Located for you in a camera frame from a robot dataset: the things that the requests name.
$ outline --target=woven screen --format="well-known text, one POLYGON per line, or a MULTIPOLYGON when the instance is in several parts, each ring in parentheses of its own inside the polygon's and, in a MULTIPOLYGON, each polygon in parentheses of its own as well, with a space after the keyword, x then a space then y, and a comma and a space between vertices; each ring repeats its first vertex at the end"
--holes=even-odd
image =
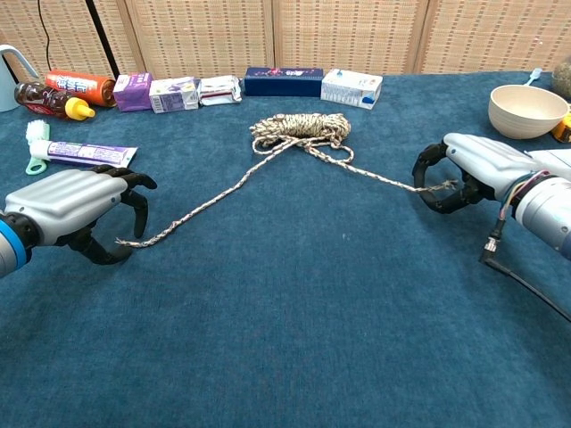
POLYGON ((272 66, 271 0, 128 0, 155 78, 243 76, 272 66))
POLYGON ((553 70, 571 54, 571 1, 431 1, 416 71, 553 70))
MULTIPOLYGON (((112 71, 83 0, 43 1, 42 15, 50 35, 52 68, 81 71, 112 77, 112 71)), ((46 35, 37 13, 36 0, 3 0, 0 2, 2 43, 22 52, 40 77, 47 72, 46 35)), ((6 55, 20 80, 32 77, 13 55, 6 55)))
POLYGON ((277 65, 409 72, 425 12, 426 0, 275 0, 277 65))
POLYGON ((122 74, 145 71, 125 0, 97 0, 95 8, 122 74))

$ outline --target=small package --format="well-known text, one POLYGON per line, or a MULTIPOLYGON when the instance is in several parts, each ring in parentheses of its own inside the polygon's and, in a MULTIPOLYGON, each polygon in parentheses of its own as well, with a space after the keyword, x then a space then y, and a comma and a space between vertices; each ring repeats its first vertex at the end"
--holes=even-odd
POLYGON ((240 103, 240 80, 236 76, 203 78, 198 85, 198 97, 201 105, 240 103))
POLYGON ((321 82, 321 99, 371 110, 381 93, 383 78, 332 69, 321 82))
POLYGON ((249 67, 244 77, 247 96, 315 96, 321 93, 323 69, 249 67))
POLYGON ((153 80, 149 99, 155 113, 198 108, 196 83, 190 77, 153 80))
POLYGON ((560 143, 571 143, 571 112, 551 130, 551 134, 560 143))
POLYGON ((150 73, 121 74, 117 77, 113 97, 120 111, 151 110, 149 90, 153 76, 150 73))

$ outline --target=bowl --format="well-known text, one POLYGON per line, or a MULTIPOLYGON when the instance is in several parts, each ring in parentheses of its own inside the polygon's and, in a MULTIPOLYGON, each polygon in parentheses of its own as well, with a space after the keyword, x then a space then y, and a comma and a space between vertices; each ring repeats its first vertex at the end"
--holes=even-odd
POLYGON ((562 97, 535 86, 498 86, 488 103, 493 127, 516 140, 547 134, 568 112, 569 104, 562 97))

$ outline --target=fabric tablecloth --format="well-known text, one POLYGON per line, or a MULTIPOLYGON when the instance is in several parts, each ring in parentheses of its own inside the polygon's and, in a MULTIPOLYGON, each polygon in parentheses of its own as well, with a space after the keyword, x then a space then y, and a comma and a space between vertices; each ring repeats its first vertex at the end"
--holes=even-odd
MULTIPOLYGON (((0 113, 0 195, 72 168, 25 174, 33 119, 55 141, 135 145, 131 169, 158 184, 137 188, 145 239, 263 159, 250 126, 314 112, 350 121, 354 166, 411 185, 418 154, 449 132, 562 148, 549 135, 509 140, 488 120, 490 92, 528 74, 385 76, 372 111, 245 96, 77 122, 19 107, 0 113)), ((549 88, 549 74, 534 85, 549 88)), ((439 164, 434 184, 452 174, 439 164)), ((0 425, 569 426, 570 325, 478 262, 498 209, 438 214, 292 148, 119 265, 36 248, 0 279, 0 425)), ((120 205, 94 235, 111 248, 134 239, 133 221, 120 205)), ((571 264, 513 218, 498 259, 571 310, 571 264)))

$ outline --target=white carton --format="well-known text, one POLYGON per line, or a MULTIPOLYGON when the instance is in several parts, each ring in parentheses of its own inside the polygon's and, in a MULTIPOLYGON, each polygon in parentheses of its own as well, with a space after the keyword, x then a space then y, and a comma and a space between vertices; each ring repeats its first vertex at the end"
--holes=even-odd
POLYGON ((198 91, 190 77, 153 80, 149 99, 155 113, 198 108, 198 91))
POLYGON ((332 69, 321 82, 321 99, 371 110, 381 94, 383 78, 332 69))

